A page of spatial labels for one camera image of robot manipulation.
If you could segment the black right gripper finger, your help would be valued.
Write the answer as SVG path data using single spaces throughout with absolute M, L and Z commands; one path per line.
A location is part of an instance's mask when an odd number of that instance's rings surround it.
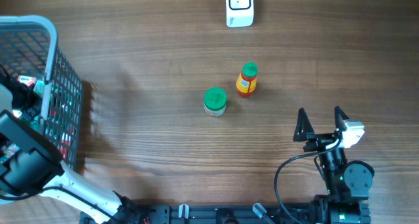
M 345 120 L 349 120 L 350 118 L 343 112 L 343 110 L 339 107 L 335 107 L 335 127 L 337 130 L 345 131 Z
M 312 128 L 308 115 L 304 108 L 300 108 L 297 116 L 297 125 L 293 136 L 293 141 L 312 141 L 315 140 L 315 132 Z

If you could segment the red yellow sauce bottle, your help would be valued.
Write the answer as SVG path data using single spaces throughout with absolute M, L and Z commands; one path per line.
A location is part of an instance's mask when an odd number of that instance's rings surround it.
M 251 96 L 257 86 L 258 67 L 256 63 L 246 63 L 236 81 L 236 91 L 241 97 Z

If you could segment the green lid jar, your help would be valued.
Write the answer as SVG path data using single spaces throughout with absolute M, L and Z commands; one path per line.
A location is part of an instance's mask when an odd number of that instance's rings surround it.
M 222 88 L 213 87 L 204 94 L 204 110 L 212 117 L 221 116 L 227 107 L 227 94 Z

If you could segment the red Kleenex tissue pack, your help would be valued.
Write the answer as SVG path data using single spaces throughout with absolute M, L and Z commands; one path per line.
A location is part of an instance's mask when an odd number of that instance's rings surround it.
M 20 83 L 25 84 L 26 86 L 30 87 L 30 86 L 36 84 L 37 78 L 36 77 L 25 76 L 25 75 L 19 75 L 18 76 L 18 81 Z

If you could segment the green 3M gloves package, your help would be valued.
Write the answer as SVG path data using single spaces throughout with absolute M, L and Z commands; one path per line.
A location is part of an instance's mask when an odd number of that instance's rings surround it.
M 40 131 L 39 124 L 41 100 L 38 95 L 35 97 L 35 103 L 28 109 L 18 109 L 12 106 L 14 96 L 12 92 L 3 84 L 1 84 L 1 111 L 7 110 L 12 113 L 17 119 L 20 119 L 25 124 L 29 125 L 35 131 Z M 4 164 L 17 153 L 20 148 L 1 134 L 1 164 Z

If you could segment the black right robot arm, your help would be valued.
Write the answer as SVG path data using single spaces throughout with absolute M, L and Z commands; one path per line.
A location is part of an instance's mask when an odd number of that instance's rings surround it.
M 350 119 L 340 107 L 335 107 L 336 130 L 328 134 L 314 132 L 308 115 L 299 109 L 294 141 L 303 141 L 305 152 L 315 152 L 327 188 L 326 195 L 316 195 L 308 205 L 309 223 L 371 222 L 369 189 L 373 184 L 374 169 L 360 160 L 348 161 L 345 149 L 357 144 L 365 133 L 361 121 Z

